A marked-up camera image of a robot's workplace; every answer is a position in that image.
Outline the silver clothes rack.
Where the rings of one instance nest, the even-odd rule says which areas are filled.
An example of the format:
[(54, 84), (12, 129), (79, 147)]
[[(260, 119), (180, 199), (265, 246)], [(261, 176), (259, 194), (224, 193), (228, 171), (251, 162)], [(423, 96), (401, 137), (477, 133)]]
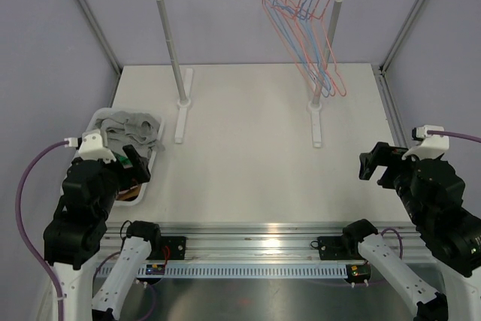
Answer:
[[(312, 91), (314, 91), (314, 83), (311, 79), (312, 74), (307, 68), (307, 62), (304, 59), (304, 54), (306, 52), (310, 53), (311, 48), (306, 40), (304, 28), (301, 27), (301, 23), (298, 19), (299, 1), (300, 0), (295, 2), (292, 0), (262, 0), (262, 8), (302, 78), (307, 82)], [(165, 36), (165, 43), (168, 49), (168, 55), (178, 94), (178, 112), (176, 127), (174, 130), (174, 142), (175, 144), (182, 144), (186, 133), (187, 117), (192, 103), (191, 88), (194, 71), (191, 68), (181, 71), (168, 20), (165, 0), (156, 0), (156, 5)], [(334, 74), (336, 71), (339, 73), (337, 62), (330, 62), (328, 70), (331, 74)], [(315, 148), (320, 148), (322, 146), (321, 110), (323, 98), (324, 97), (321, 98), (319, 105), (315, 105), (312, 103), (312, 95), (312, 98), (307, 105), (307, 112), (310, 116), (311, 141)]]

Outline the green tank top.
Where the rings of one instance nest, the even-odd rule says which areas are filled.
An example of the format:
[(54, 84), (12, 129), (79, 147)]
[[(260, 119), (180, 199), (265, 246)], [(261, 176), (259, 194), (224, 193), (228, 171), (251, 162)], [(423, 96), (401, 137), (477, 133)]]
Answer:
[(124, 167), (124, 168), (129, 168), (132, 166), (131, 161), (127, 156), (120, 155), (118, 153), (115, 153), (116, 160)]

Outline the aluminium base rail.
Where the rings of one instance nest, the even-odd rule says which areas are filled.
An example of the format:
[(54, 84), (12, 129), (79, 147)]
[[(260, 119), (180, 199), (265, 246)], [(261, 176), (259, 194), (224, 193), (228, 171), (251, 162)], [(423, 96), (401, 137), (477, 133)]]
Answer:
[[(403, 260), (430, 264), (434, 259), (414, 226), (407, 222), (375, 223), (380, 231), (396, 229), (402, 238)], [(159, 223), (162, 236), (186, 237), (186, 262), (191, 263), (312, 263), (319, 251), (310, 246), (321, 235), (340, 235), (347, 223)], [(121, 223), (109, 223), (99, 255), (120, 250)]]

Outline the brown tank top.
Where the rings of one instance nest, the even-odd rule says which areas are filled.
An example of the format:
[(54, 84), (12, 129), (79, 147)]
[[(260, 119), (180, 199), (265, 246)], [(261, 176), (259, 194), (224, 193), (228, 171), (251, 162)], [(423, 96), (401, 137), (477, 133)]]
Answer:
[(125, 192), (121, 192), (117, 196), (117, 201), (133, 201), (135, 200), (140, 192), (141, 192), (142, 185), (137, 185), (135, 187), (132, 187), (129, 190), (126, 190)]

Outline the white plastic basket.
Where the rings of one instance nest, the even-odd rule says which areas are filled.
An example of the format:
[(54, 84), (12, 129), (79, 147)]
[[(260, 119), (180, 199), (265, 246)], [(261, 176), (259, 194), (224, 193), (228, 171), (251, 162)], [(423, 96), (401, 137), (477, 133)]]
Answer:
[[(150, 156), (147, 157), (148, 170), (152, 171), (157, 153), (159, 151), (162, 152), (164, 150), (164, 147), (162, 144), (162, 136), (164, 134), (164, 129), (165, 129), (165, 119), (160, 114), (148, 112), (142, 109), (135, 109), (135, 108), (125, 108), (125, 107), (100, 108), (92, 115), (92, 118), (89, 121), (89, 124), (85, 132), (90, 132), (91, 130), (96, 129), (95, 124), (102, 117), (107, 117), (120, 111), (125, 111), (129, 114), (149, 114), (152, 118), (154, 118), (159, 123), (156, 140), (158, 143), (160, 143), (160, 145), (156, 149), (152, 150), (150, 153)], [(135, 197), (132, 200), (130, 201), (121, 200), (120, 198), (117, 198), (117, 200), (113, 203), (113, 207), (133, 207), (136, 204), (141, 203), (144, 198), (145, 192), (147, 191), (147, 188), (148, 188), (148, 184), (143, 183), (142, 185), (137, 187), (138, 194), (135, 195)]]

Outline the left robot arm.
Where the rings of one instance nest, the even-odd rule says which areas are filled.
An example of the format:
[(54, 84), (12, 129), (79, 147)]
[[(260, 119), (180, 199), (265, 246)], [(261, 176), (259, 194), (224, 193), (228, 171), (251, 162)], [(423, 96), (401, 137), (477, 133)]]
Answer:
[(44, 258), (59, 279), (58, 309), (66, 320), (118, 320), (141, 264), (162, 251), (159, 226), (134, 221), (102, 288), (92, 291), (113, 203), (120, 192), (150, 181), (147, 160), (132, 145), (124, 146), (123, 152), (131, 163), (128, 168), (118, 160), (75, 159), (63, 180), (53, 220), (44, 231)]

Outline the aluminium frame post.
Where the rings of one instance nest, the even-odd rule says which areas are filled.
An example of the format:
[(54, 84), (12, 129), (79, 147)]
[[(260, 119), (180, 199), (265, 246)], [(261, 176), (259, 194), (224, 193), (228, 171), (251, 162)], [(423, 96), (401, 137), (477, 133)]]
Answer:
[(120, 77), (122, 74), (123, 68), (119, 63), (119, 60), (116, 57), (116, 54), (113, 51), (109, 41), (107, 40), (99, 22), (97, 21), (96, 16), (92, 8), (90, 7), (88, 0), (75, 0), (75, 2), (79, 7), (80, 12), (84, 16), (88, 27), (90, 28), (93, 35), (95, 36), (100, 48), (102, 49), (103, 54), (106, 56), (114, 73), (116, 74), (116, 76)]
[(423, 9), (427, 5), (428, 0), (414, 0), (410, 10), (404, 19), (395, 39), (388, 50), (384, 60), (379, 66), (380, 74), (385, 77), (390, 66), (392, 65), (395, 57), (398, 55), (399, 51), (404, 45), (404, 42), (407, 40), (409, 34), (413, 30), (416, 21), (420, 18)]

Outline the pink hanger of black top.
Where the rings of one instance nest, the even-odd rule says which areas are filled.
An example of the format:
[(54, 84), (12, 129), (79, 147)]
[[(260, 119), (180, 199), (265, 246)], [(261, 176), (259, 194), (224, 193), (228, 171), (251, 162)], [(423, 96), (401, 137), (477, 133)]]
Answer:
[(300, 0), (298, 19), (311, 52), (304, 54), (307, 68), (314, 83), (312, 103), (320, 104), (322, 97), (347, 94), (343, 78), (336, 71), (328, 70), (330, 62), (336, 63), (334, 55), (334, 35), (343, 0)]

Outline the right aluminium frame post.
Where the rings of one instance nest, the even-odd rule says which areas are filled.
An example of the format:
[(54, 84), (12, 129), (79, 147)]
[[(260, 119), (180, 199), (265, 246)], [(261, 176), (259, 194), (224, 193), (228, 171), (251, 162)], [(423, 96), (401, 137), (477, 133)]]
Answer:
[(414, 0), (410, 10), (404, 19), (395, 39), (388, 50), (384, 60), (379, 66), (380, 74), (385, 77), (390, 66), (392, 65), (395, 57), (398, 55), (399, 51), (404, 45), (404, 42), (407, 40), (409, 34), (413, 30), (416, 21), (420, 18), (423, 9), (427, 5), (428, 0)]

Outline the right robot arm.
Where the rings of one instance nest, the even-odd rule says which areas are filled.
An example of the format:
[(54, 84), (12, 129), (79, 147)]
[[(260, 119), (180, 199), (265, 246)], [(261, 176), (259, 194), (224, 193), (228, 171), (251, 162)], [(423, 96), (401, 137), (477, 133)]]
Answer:
[(374, 266), (403, 298), (415, 320), (478, 320), (480, 318), (480, 219), (462, 206), (464, 181), (442, 157), (421, 159), (408, 150), (377, 143), (361, 153), (359, 178), (378, 180), (396, 191), (420, 238), (437, 260), (444, 292), (425, 283), (390, 250), (366, 219), (343, 228), (341, 249)]

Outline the grey tank top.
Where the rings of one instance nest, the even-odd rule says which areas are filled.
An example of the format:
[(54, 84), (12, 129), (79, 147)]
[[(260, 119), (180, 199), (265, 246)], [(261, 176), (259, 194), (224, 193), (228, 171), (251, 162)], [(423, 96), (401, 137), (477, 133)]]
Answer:
[(102, 117), (95, 126), (106, 133), (108, 148), (123, 156), (125, 145), (133, 145), (144, 158), (149, 157), (151, 151), (160, 145), (156, 140), (159, 123), (149, 114), (120, 111)]

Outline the left aluminium frame post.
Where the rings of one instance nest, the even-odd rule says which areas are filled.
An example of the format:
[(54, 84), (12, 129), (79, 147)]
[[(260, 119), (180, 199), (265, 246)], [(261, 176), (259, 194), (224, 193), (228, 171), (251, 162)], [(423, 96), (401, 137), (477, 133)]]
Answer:
[(99, 22), (97, 21), (96, 16), (92, 8), (90, 7), (88, 0), (75, 0), (75, 2), (79, 7), (80, 12), (84, 16), (88, 27), (90, 28), (93, 35), (95, 36), (100, 48), (102, 49), (103, 54), (106, 56), (114, 73), (116, 74), (116, 76), (120, 77), (122, 74), (123, 68), (119, 63), (119, 60), (116, 57), (116, 54), (113, 51), (109, 41), (107, 40)]

